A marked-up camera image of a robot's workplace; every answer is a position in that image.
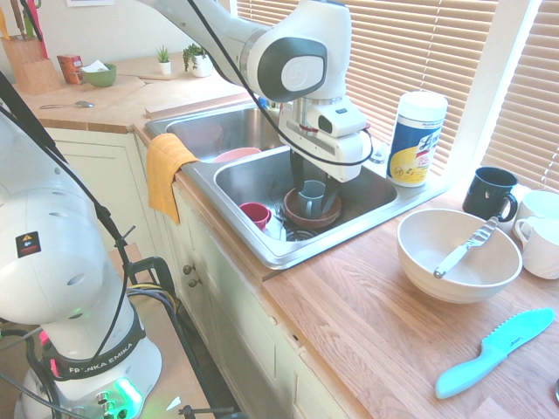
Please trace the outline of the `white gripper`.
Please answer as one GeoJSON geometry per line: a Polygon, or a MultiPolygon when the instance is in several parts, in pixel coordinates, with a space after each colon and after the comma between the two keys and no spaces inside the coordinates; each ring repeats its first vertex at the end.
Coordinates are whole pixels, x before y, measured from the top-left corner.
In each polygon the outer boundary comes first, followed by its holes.
{"type": "Polygon", "coordinates": [[[353,104],[284,104],[279,111],[281,142],[291,148],[290,168],[297,192],[304,188],[305,162],[327,174],[321,211],[328,212],[340,182],[356,178],[365,158],[360,132],[364,114],[353,104]]]}

